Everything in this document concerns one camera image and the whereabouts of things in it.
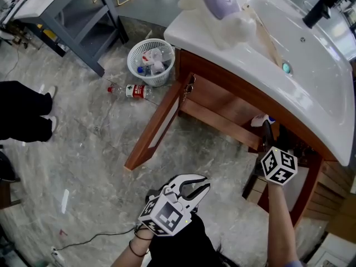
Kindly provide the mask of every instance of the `tile floor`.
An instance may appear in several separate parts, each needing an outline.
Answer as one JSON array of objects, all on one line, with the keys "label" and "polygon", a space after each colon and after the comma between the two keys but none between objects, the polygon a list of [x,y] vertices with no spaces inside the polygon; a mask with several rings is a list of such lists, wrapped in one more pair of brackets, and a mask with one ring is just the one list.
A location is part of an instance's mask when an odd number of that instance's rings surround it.
[{"label": "tile floor", "polygon": [[[163,33],[157,26],[123,20],[131,40],[124,46],[117,42],[102,57],[103,78],[71,52],[60,58],[45,45],[39,51],[21,48],[18,65],[7,75],[16,64],[17,51],[1,43],[0,81],[18,80],[36,91],[43,83],[46,88],[56,85],[51,114],[60,121],[48,142],[1,142],[22,180],[13,185],[22,204],[0,211],[1,225],[31,264],[51,260],[52,246],[130,229],[148,189],[157,189],[176,174],[197,172],[212,184],[198,214],[213,245],[222,243],[224,253],[242,266],[263,266],[268,215],[241,197],[255,161],[246,146],[183,116],[173,122],[150,161],[131,173],[123,168],[174,79],[171,76],[166,86],[155,88],[150,100],[116,98],[107,92],[111,82],[139,83],[126,66],[130,47],[151,30],[152,37]],[[70,195],[63,213],[65,189]],[[301,221],[296,230],[299,256],[313,248],[324,228],[323,221]],[[68,248],[62,251],[63,266],[110,266],[131,238],[132,234],[102,236]]]}]

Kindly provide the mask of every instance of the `wooden cabinet frame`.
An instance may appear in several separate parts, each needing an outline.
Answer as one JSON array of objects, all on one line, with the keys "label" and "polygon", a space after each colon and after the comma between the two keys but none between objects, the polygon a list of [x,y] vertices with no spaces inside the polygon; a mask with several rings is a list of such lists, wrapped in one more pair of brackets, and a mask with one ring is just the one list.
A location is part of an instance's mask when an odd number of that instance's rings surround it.
[{"label": "wooden cabinet frame", "polygon": [[[184,98],[186,86],[196,77],[194,89]],[[261,149],[261,136],[250,128],[250,120],[263,112],[296,134],[316,155],[309,167],[302,192],[290,213],[294,225],[300,220],[317,184],[322,159],[335,161],[329,149],[299,119],[270,96],[233,73],[185,50],[176,50],[176,82],[162,100],[132,150],[125,167],[133,170],[150,159],[179,111],[248,145]],[[265,189],[259,205],[268,210]]]}]

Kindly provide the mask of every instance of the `bathroom vanity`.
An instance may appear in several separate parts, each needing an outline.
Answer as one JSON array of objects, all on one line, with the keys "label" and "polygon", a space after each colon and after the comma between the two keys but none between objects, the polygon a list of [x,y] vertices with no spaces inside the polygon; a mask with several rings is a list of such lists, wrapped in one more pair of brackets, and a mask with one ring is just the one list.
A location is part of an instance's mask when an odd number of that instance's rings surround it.
[{"label": "bathroom vanity", "polygon": [[[238,1],[259,15],[291,72],[277,66],[257,38],[219,50],[199,12],[183,11],[165,32],[165,40],[176,46],[176,82],[125,167],[133,170],[150,159],[180,112],[244,143],[251,152],[261,152],[262,131],[250,127],[250,121],[266,113],[276,119],[275,137],[281,124],[293,145],[310,151],[299,163],[308,173],[290,209],[293,224],[303,213],[327,219],[352,184],[352,173],[342,167],[349,162],[354,132],[351,66],[318,26],[303,24],[305,13],[293,2]],[[258,204],[268,211],[267,188]]]}]

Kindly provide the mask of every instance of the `black pants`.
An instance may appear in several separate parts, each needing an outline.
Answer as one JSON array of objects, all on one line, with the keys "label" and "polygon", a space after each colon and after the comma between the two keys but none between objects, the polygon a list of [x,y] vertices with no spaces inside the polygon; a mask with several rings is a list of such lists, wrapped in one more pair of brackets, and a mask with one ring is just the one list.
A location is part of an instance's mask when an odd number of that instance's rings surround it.
[{"label": "black pants", "polygon": [[0,82],[0,140],[48,141],[52,121],[41,116],[51,109],[49,93],[34,92],[18,81]]},{"label": "black pants", "polygon": [[154,236],[149,267],[224,266],[205,234],[203,221],[192,214],[192,222],[175,236]]}]

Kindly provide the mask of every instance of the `bottle label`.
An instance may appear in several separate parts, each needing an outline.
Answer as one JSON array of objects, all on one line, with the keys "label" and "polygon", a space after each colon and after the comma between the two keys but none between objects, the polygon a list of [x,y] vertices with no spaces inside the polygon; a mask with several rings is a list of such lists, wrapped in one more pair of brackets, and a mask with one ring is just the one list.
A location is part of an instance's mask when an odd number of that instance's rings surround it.
[{"label": "bottle label", "polygon": [[126,97],[145,98],[144,91],[145,91],[145,85],[127,85]]},{"label": "bottle label", "polygon": [[153,51],[148,50],[142,54],[142,61],[145,65],[153,65],[154,58],[153,58]]}]

